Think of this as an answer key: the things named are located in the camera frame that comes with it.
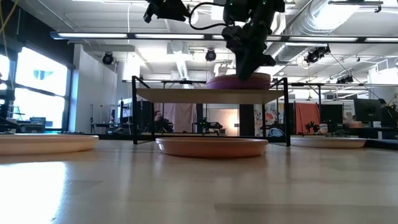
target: spotlight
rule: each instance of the spotlight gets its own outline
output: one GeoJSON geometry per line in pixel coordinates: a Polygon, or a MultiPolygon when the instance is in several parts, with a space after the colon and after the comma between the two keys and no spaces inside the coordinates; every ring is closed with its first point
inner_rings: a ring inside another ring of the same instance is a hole
{"type": "Polygon", "coordinates": [[[214,49],[208,49],[207,50],[206,57],[205,57],[206,61],[212,62],[212,61],[216,60],[216,57],[217,57],[217,54],[214,51],[214,49]]]}
{"type": "Polygon", "coordinates": [[[317,47],[315,48],[315,50],[308,51],[308,55],[305,57],[304,60],[308,64],[315,63],[328,53],[330,53],[329,45],[327,45],[327,47],[317,47]]]}
{"type": "Polygon", "coordinates": [[[346,80],[346,83],[352,83],[352,82],[354,82],[354,79],[353,79],[353,76],[352,76],[352,75],[348,75],[348,76],[345,78],[345,80],[346,80]]]}
{"type": "Polygon", "coordinates": [[[105,52],[105,56],[102,58],[102,62],[105,65],[111,65],[114,61],[113,53],[112,52],[105,52]]]}

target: black cable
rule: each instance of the black cable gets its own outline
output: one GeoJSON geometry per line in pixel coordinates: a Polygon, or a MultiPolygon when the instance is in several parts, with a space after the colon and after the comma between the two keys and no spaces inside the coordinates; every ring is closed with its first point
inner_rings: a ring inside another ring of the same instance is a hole
{"type": "Polygon", "coordinates": [[[191,23],[191,19],[192,19],[193,12],[194,12],[199,6],[202,6],[202,5],[212,5],[212,6],[221,6],[221,7],[224,6],[223,4],[217,4],[217,3],[213,3],[213,2],[202,2],[202,3],[197,4],[197,5],[192,9],[191,14],[190,14],[190,16],[189,16],[189,25],[191,26],[192,29],[195,29],[195,30],[206,30],[206,29],[210,29],[210,28],[218,27],[218,26],[225,26],[225,27],[228,27],[228,25],[225,24],[225,23],[217,23],[217,24],[213,24],[213,25],[210,25],[210,26],[206,26],[206,27],[194,27],[194,26],[192,25],[192,23],[191,23]]]}

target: desk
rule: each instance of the desk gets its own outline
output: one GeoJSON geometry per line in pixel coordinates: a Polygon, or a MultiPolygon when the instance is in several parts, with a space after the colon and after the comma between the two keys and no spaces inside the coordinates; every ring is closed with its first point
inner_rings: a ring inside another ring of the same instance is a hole
{"type": "Polygon", "coordinates": [[[379,131],[382,132],[383,139],[395,139],[395,135],[398,133],[398,128],[349,128],[350,131],[354,131],[358,134],[359,138],[366,139],[378,139],[379,131]]]}

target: ceiling light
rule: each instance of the ceiling light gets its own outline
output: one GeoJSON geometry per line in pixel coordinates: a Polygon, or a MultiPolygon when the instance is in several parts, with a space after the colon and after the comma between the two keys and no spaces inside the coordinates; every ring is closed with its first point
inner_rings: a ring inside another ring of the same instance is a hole
{"type": "Polygon", "coordinates": [[[143,80],[144,81],[144,83],[162,83],[162,81],[160,81],[160,80],[143,80]]]}
{"type": "Polygon", "coordinates": [[[211,7],[211,20],[223,20],[224,7],[212,6],[211,7]]]}
{"type": "Polygon", "coordinates": [[[398,42],[398,37],[369,37],[365,42],[398,42]]]}
{"type": "Polygon", "coordinates": [[[90,33],[58,33],[59,37],[62,38],[81,38],[81,39],[88,39],[88,38],[127,38],[127,34],[90,34],[90,33]]]}
{"type": "Polygon", "coordinates": [[[267,41],[268,42],[271,42],[271,41],[278,41],[278,40],[280,40],[282,37],[279,37],[279,36],[268,36],[267,37],[267,41]]]}
{"type": "Polygon", "coordinates": [[[215,39],[215,40],[224,40],[224,37],[222,35],[213,35],[213,39],[215,39]]]}
{"type": "Polygon", "coordinates": [[[292,41],[324,41],[324,42],[356,42],[357,37],[291,37],[289,40],[292,41]]]}
{"type": "Polygon", "coordinates": [[[137,39],[204,39],[201,34],[135,34],[137,39]]]}
{"type": "Polygon", "coordinates": [[[286,46],[327,47],[328,44],[321,44],[321,43],[286,43],[286,46]]]}

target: ventilation duct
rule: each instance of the ventilation duct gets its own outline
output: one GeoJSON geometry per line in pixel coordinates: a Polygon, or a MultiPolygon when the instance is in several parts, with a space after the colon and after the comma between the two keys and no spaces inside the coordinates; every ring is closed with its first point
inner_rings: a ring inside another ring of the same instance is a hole
{"type": "MultiPolygon", "coordinates": [[[[282,35],[329,35],[345,23],[359,6],[333,5],[329,0],[313,0],[282,35]]],[[[307,49],[306,46],[287,46],[273,43],[266,51],[277,63],[287,64],[307,49]]]]}
{"type": "MultiPolygon", "coordinates": [[[[178,73],[182,80],[188,80],[188,69],[185,61],[187,60],[188,54],[188,44],[179,40],[171,41],[167,44],[167,54],[174,57],[175,63],[177,65],[178,73]]],[[[183,85],[184,88],[191,88],[190,85],[183,85]]]]}

